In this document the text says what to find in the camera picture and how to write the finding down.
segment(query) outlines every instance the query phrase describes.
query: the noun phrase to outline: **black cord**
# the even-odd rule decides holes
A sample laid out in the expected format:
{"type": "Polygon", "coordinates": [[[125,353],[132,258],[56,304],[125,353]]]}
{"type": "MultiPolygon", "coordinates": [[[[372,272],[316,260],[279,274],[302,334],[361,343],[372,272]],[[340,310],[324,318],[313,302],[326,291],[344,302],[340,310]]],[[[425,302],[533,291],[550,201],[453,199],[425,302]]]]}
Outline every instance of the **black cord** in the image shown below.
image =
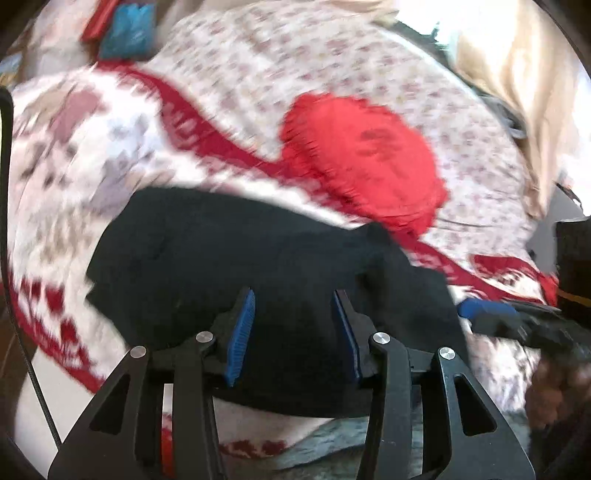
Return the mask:
{"type": "Polygon", "coordinates": [[[33,368],[31,361],[25,350],[22,341],[22,334],[17,325],[12,308],[12,297],[9,290],[10,276],[8,273],[8,179],[10,172],[10,153],[12,148],[12,125],[14,123],[14,105],[12,103],[12,96],[4,87],[0,87],[0,115],[2,121],[2,148],[0,150],[0,273],[2,274],[2,285],[4,287],[4,297],[6,298],[6,307],[8,309],[8,317],[10,323],[17,336],[18,346],[21,350],[21,355],[27,366],[29,378],[35,389],[37,400],[41,405],[43,415],[47,422],[47,426],[51,431],[51,436],[56,443],[57,448],[61,447],[61,439],[57,433],[56,424],[53,421],[47,402],[41,391],[37,374],[33,368]]]}

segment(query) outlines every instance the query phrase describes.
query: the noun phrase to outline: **folded black fabric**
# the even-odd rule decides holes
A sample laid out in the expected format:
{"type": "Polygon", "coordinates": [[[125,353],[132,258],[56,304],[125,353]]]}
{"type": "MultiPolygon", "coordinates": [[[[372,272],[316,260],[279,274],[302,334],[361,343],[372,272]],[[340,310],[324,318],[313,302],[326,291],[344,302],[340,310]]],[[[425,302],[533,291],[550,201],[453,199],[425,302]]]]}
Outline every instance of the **folded black fabric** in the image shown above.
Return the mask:
{"type": "Polygon", "coordinates": [[[148,188],[107,227],[90,262],[87,299],[130,345],[160,349],[207,329],[243,286],[256,315],[242,375],[217,396],[314,417],[363,416],[337,350],[330,299],[354,308],[405,345],[465,339],[444,277],[415,268],[379,224],[347,231],[239,197],[148,188]]]}

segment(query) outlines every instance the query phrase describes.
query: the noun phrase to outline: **silver screw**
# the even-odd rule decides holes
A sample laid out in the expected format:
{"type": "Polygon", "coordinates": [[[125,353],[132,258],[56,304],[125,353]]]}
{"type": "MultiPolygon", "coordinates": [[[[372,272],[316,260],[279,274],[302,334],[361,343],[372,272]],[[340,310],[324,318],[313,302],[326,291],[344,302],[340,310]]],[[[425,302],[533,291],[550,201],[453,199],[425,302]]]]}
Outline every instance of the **silver screw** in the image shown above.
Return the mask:
{"type": "Polygon", "coordinates": [[[456,357],[456,353],[448,346],[441,347],[439,349],[439,355],[445,360],[453,360],[456,357]]]}
{"type": "Polygon", "coordinates": [[[390,341],[390,335],[384,332],[374,333],[374,342],[381,343],[382,345],[390,341]]]}
{"type": "Polygon", "coordinates": [[[134,346],[129,354],[131,355],[131,358],[142,358],[145,354],[146,354],[146,347],[144,346],[134,346]]]}
{"type": "Polygon", "coordinates": [[[195,339],[199,343],[208,343],[213,340],[213,333],[212,332],[199,332],[195,339]]]}

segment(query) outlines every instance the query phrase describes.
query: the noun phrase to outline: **human hand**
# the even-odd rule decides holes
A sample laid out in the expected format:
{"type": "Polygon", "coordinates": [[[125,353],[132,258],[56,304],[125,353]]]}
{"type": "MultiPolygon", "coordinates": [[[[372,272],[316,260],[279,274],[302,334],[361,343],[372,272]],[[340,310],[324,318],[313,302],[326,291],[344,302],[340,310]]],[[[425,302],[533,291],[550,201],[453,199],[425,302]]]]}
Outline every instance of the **human hand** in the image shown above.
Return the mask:
{"type": "Polygon", "coordinates": [[[525,412],[532,429],[564,420],[591,400],[591,364],[568,369],[542,357],[525,393],[525,412]]]}

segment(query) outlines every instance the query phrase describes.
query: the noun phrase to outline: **red and white blanket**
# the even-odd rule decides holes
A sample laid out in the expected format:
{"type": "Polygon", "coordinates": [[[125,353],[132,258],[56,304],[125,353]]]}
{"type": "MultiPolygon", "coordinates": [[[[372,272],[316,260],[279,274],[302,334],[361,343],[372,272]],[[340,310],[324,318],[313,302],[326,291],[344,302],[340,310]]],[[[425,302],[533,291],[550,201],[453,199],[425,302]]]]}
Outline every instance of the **red and white blanket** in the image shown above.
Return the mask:
{"type": "MultiPolygon", "coordinates": [[[[9,252],[18,320],[96,391],[130,346],[85,301],[85,272],[132,192],[176,185],[280,205],[354,228],[352,214],[278,163],[283,115],[301,93],[366,96],[419,129],[449,191],[412,262],[447,275],[456,300],[543,300],[524,249],[532,230],[522,158],[453,76],[400,39],[324,2],[269,2],[180,22],[142,68],[83,69],[14,92],[9,252]]],[[[535,352],[466,330],[475,371],[503,410],[523,407],[535,352]]],[[[170,395],[165,410],[170,412],[170,395]]],[[[216,401],[224,451],[272,456],[328,419],[216,401]]]]}

